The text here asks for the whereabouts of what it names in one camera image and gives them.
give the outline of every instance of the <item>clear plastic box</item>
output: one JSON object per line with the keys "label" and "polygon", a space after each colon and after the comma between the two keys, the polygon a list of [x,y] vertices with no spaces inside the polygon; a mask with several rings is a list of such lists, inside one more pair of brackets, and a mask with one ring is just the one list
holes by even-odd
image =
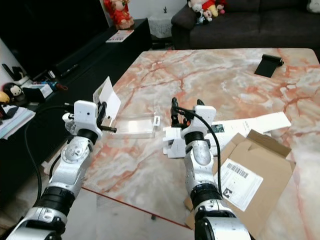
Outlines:
{"label": "clear plastic box", "polygon": [[156,129],[160,126],[160,116],[156,113],[144,113],[130,116],[117,116],[113,122],[117,128],[115,137],[129,137],[134,139],[154,138]]}

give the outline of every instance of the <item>black cabinet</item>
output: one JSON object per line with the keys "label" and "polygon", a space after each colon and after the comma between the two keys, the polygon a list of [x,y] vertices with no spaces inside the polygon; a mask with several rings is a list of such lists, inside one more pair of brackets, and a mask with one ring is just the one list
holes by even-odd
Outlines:
{"label": "black cabinet", "polygon": [[[73,104],[77,100],[92,101],[93,92],[110,76],[112,85],[125,73],[135,59],[152,47],[147,19],[135,20],[134,33],[124,42],[106,43],[81,60],[79,67],[60,82],[68,91],[55,92],[35,109]],[[109,35],[117,30],[111,27]],[[49,159],[65,142],[61,109],[35,116],[27,133],[29,148],[38,165]],[[24,142],[24,127],[8,140],[0,140],[0,207],[3,207],[17,189],[35,173]]]}

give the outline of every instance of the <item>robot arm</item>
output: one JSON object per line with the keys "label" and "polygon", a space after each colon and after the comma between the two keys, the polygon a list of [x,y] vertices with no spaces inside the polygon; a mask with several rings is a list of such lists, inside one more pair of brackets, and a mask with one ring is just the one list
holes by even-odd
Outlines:
{"label": "robot arm", "polygon": [[115,128],[101,127],[105,115],[105,103],[98,114],[98,106],[93,102],[77,101],[74,114],[63,116],[75,136],[60,157],[60,164],[39,201],[18,223],[8,240],[60,240],[66,230],[67,216],[77,198],[86,171],[91,164],[91,153],[102,131],[116,131]]}
{"label": "robot arm", "polygon": [[[216,109],[205,106],[200,100],[197,104],[193,112],[211,124],[216,116]],[[177,110],[177,106],[178,101],[174,98],[172,108]],[[224,203],[218,191],[212,173],[214,158],[210,152],[210,143],[204,139],[208,128],[198,118],[188,114],[186,116],[184,124],[177,124],[184,125],[181,138],[186,144],[185,185],[194,208],[194,238],[196,240],[250,240],[248,230]]]}

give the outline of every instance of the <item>pink marble surface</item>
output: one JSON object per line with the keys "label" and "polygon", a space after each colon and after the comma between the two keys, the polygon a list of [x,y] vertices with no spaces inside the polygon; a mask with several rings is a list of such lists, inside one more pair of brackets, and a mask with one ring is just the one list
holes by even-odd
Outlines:
{"label": "pink marble surface", "polygon": [[[262,54],[281,56],[272,78],[254,75]],[[197,99],[217,109],[216,121],[284,111],[289,129],[272,136],[297,162],[258,239],[315,240],[320,236],[320,65],[310,49],[212,49],[143,52],[114,86],[119,115],[151,113],[170,124],[172,97],[191,109]],[[95,148],[84,187],[183,224],[185,166],[163,155],[154,139],[114,139]]]}

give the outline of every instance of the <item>black wire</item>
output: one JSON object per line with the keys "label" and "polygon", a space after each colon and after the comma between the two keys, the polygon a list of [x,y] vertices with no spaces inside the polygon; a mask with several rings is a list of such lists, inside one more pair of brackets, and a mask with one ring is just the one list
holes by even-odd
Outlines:
{"label": "black wire", "polygon": [[218,141],[218,138],[217,138],[215,132],[212,130],[212,127],[206,122],[206,120],[203,119],[202,116],[199,116],[195,112],[193,112],[191,110],[188,110],[188,109],[185,109],[185,108],[182,108],[182,107],[179,107],[179,106],[173,106],[173,108],[175,108],[177,110],[181,110],[181,111],[183,111],[183,112],[185,112],[185,113],[187,113],[189,115],[193,115],[194,117],[199,119],[208,128],[208,130],[212,134],[213,139],[214,139],[215,144],[216,144],[217,157],[218,157],[218,169],[217,169],[217,172],[218,172],[218,190],[219,190],[220,195],[222,196],[222,189],[221,189],[221,153],[220,153],[220,144],[219,144],[219,141]]}
{"label": "black wire", "polygon": [[66,105],[60,105],[60,106],[49,106],[49,107],[46,107],[46,108],[43,108],[41,110],[39,110],[37,113],[36,113],[36,116],[34,116],[34,118],[32,118],[25,126],[25,129],[24,129],[24,143],[25,143],[25,146],[26,146],[26,150],[29,154],[29,157],[31,159],[31,162],[32,162],[32,165],[34,167],[34,170],[35,170],[35,174],[36,174],[36,178],[37,178],[37,182],[38,182],[38,193],[37,193],[37,196],[36,196],[36,202],[41,198],[41,193],[42,193],[42,179],[41,179],[41,175],[40,175],[40,171],[39,171],[39,168],[36,164],[36,161],[34,159],[34,157],[32,156],[32,153],[30,151],[30,148],[29,148],[29,145],[28,145],[28,138],[27,138],[27,131],[28,131],[28,128],[31,124],[31,122],[36,118],[38,117],[39,115],[49,111],[49,110],[53,110],[53,109],[66,109],[67,106]]}
{"label": "black wire", "polygon": [[50,172],[49,172],[49,178],[51,179],[52,178],[52,174],[53,174],[53,171],[54,171],[54,167],[56,165],[56,163],[59,161],[61,157],[61,153],[59,154],[59,156],[54,160],[54,162],[52,163],[51,167],[50,167]]}

